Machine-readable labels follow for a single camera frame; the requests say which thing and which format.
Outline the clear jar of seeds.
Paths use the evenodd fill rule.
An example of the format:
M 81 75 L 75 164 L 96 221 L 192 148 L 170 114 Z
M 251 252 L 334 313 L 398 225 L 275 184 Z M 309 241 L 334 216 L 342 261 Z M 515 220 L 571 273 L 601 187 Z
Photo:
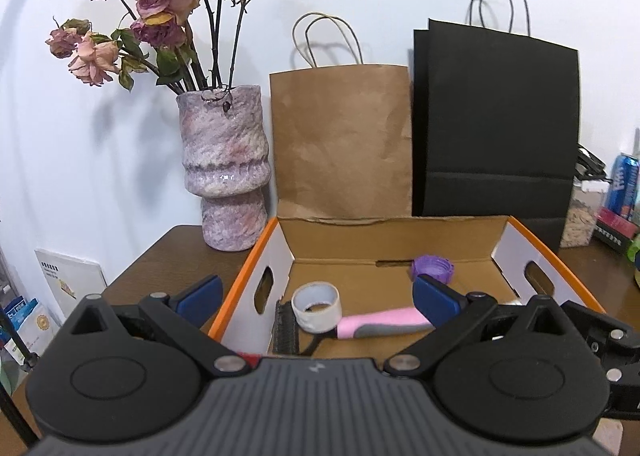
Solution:
M 583 247 L 590 243 L 609 185 L 608 180 L 574 180 L 561 248 Z

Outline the black clips on jar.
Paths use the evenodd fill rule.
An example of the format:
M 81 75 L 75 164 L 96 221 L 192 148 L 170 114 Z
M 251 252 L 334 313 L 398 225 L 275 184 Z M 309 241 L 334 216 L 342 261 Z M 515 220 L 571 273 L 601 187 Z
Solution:
M 603 181 L 608 179 L 603 161 L 581 144 L 577 146 L 574 178 L 579 181 Z

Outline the blue white package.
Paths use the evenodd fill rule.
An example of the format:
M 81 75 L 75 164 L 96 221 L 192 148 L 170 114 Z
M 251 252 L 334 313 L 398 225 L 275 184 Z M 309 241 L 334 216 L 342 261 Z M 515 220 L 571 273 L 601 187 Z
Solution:
M 41 356 L 58 333 L 60 325 L 37 299 L 14 298 L 4 309 L 17 334 L 30 352 Z

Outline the pink textured ceramic vase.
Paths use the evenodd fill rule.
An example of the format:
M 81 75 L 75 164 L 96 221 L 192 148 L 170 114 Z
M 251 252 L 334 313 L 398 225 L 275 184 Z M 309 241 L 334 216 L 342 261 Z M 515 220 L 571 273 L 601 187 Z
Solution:
M 201 198 L 203 239 L 220 251 L 253 247 L 268 218 L 271 177 L 257 85 L 177 97 L 184 186 Z

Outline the white booklet against wall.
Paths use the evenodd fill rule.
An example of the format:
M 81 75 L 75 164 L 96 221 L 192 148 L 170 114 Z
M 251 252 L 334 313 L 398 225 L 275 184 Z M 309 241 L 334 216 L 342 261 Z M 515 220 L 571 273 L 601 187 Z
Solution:
M 64 319 L 82 298 L 102 294 L 107 287 L 99 263 L 37 248 L 35 255 Z

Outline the dark red small box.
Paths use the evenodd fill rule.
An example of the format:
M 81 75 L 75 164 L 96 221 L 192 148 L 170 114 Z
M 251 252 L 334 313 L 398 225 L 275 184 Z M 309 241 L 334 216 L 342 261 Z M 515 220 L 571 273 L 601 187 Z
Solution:
M 638 225 L 602 207 L 598 212 L 592 236 L 612 250 L 626 255 L 638 232 Z

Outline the white tape roll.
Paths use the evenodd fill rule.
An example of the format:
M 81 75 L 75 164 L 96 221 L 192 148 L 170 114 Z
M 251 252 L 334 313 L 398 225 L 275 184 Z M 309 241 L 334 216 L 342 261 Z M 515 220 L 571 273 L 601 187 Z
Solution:
M 328 282 L 310 282 L 297 288 L 291 307 L 297 325 L 308 334 L 332 331 L 343 318 L 340 292 Z

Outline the purple plastic lid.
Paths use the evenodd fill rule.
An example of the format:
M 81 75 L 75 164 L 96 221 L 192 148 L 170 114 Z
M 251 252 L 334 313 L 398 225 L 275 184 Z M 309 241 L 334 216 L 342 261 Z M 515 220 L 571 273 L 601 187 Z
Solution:
M 432 255 L 419 256 L 411 262 L 411 280 L 414 281 L 420 275 L 431 276 L 440 283 L 448 285 L 454 276 L 454 265 L 447 258 Z

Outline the pink handled pet comb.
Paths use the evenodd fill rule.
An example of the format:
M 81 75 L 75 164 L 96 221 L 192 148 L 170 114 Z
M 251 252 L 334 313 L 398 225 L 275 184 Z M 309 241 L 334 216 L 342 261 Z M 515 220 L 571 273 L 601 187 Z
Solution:
M 305 349 L 299 348 L 299 327 L 291 302 L 279 301 L 272 328 L 271 352 L 277 355 L 311 356 L 324 339 L 358 339 L 399 336 L 430 331 L 433 325 L 413 307 L 342 317 L 329 332 L 312 334 Z

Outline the red cardboard box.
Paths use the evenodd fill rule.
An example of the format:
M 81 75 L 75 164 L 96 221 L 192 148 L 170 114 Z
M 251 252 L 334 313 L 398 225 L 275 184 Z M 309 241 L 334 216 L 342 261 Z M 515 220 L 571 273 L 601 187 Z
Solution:
M 274 307 L 300 286 L 328 282 L 344 314 L 411 306 L 410 262 L 435 255 L 454 265 L 451 286 L 485 291 L 501 303 L 526 302 L 540 287 L 525 272 L 536 265 L 558 303 L 604 309 L 555 253 L 512 217 L 401 218 L 318 222 L 273 218 L 250 251 L 209 329 L 210 338 L 247 354 L 271 344 Z

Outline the dried rose bouquet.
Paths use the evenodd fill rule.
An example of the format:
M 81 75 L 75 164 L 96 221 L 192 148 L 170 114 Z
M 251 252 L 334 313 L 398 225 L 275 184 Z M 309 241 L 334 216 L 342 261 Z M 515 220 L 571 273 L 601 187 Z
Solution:
M 101 87 L 116 80 L 134 88 L 134 75 L 152 73 L 157 85 L 174 94 L 233 90 L 235 68 L 220 60 L 221 11 L 226 1 L 246 13 L 250 0 L 135 0 L 111 34 L 96 32 L 90 21 L 68 19 L 56 24 L 46 41 L 53 57 L 67 61 L 81 83 Z M 212 66 L 203 68 L 189 19 L 203 7 L 208 17 Z

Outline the black paper bag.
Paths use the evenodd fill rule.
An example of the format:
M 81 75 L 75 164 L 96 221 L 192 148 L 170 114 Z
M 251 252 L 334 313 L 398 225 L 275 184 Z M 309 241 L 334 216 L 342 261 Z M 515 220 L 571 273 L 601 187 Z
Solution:
M 431 20 L 413 33 L 413 214 L 512 216 L 558 250 L 579 122 L 577 50 Z

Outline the brown paper bag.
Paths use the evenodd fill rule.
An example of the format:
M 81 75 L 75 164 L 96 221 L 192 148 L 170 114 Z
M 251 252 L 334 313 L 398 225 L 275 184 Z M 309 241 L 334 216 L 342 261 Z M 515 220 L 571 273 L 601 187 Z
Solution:
M 306 220 L 408 217 L 412 203 L 407 66 L 364 63 L 352 27 L 330 16 L 354 56 L 270 76 L 278 215 Z

